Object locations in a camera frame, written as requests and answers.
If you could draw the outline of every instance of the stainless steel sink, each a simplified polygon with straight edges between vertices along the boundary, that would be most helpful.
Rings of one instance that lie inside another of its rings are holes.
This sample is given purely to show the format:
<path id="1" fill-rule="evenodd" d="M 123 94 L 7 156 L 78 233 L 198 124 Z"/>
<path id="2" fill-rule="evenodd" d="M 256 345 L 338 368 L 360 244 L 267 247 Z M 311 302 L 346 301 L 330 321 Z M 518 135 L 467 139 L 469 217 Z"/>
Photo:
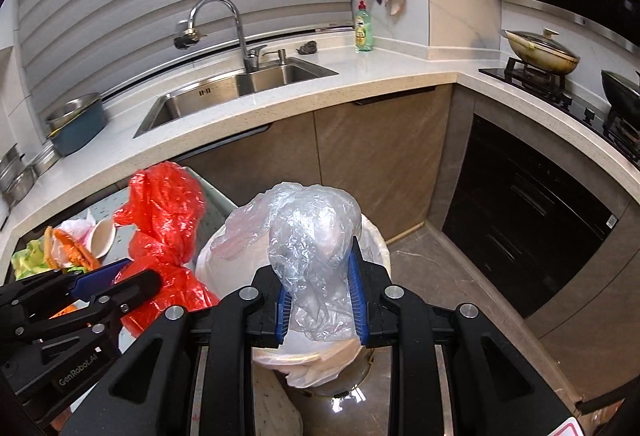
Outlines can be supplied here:
<path id="1" fill-rule="evenodd" d="M 237 70 L 210 77 L 158 97 L 134 138 L 167 122 L 242 95 L 336 74 L 301 59 L 287 58 L 284 65 L 265 63 L 263 68 L 250 74 Z"/>

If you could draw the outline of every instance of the stovetop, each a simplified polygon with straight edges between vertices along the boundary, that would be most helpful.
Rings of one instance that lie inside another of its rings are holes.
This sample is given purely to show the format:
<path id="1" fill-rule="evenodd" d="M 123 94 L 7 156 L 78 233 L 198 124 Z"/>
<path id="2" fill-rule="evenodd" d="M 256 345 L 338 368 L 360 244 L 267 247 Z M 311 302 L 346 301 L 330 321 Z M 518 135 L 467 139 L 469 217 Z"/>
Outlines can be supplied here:
<path id="1" fill-rule="evenodd" d="M 504 68 L 481 68 L 490 75 L 560 109 L 610 143 L 640 169 L 640 134 L 615 110 L 609 115 L 565 90 L 564 77 L 538 70 L 511 57 Z"/>

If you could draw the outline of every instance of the dish soap bottle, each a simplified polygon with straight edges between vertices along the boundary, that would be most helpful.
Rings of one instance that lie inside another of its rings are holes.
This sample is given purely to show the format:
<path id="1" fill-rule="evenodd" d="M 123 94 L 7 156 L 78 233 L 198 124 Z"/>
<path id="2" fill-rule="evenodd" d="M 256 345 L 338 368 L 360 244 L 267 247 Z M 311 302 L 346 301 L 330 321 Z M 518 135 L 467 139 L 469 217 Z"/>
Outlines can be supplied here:
<path id="1" fill-rule="evenodd" d="M 371 35 L 371 17 L 367 12 L 367 6 L 360 0 L 358 12 L 355 18 L 356 50 L 358 52 L 370 52 L 373 49 L 373 36 Z"/>

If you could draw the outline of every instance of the frying pan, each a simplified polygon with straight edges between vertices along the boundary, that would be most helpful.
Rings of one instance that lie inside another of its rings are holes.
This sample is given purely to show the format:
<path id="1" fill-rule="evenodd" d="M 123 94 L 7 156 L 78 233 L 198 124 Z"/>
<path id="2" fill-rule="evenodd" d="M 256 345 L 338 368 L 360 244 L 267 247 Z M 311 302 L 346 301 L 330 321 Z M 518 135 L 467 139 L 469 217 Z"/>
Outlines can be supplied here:
<path id="1" fill-rule="evenodd" d="M 602 70 L 602 87 L 611 108 L 640 130 L 640 87 L 626 77 L 607 70 Z"/>

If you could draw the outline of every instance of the pot handle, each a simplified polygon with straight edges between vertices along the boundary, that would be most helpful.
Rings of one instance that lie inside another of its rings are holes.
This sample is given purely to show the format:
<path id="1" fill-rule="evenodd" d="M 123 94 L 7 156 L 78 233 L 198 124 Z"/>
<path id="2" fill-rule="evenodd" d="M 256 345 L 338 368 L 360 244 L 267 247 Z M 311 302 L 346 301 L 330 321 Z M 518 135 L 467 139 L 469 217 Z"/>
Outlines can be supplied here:
<path id="1" fill-rule="evenodd" d="M 517 34 L 514 34 L 513 32 L 509 32 L 509 30 L 503 30 L 502 31 L 502 35 L 505 38 L 509 39 L 509 41 L 516 42 L 519 45 L 524 46 L 524 48 L 527 48 L 528 50 L 535 50 L 536 49 L 536 45 L 533 44 L 531 41 L 527 41 L 526 39 L 521 38 Z"/>
<path id="2" fill-rule="evenodd" d="M 553 36 L 557 36 L 558 32 L 554 32 L 552 29 L 550 28 L 543 28 L 542 29 L 542 37 L 544 37 L 545 39 L 551 39 L 553 38 Z"/>

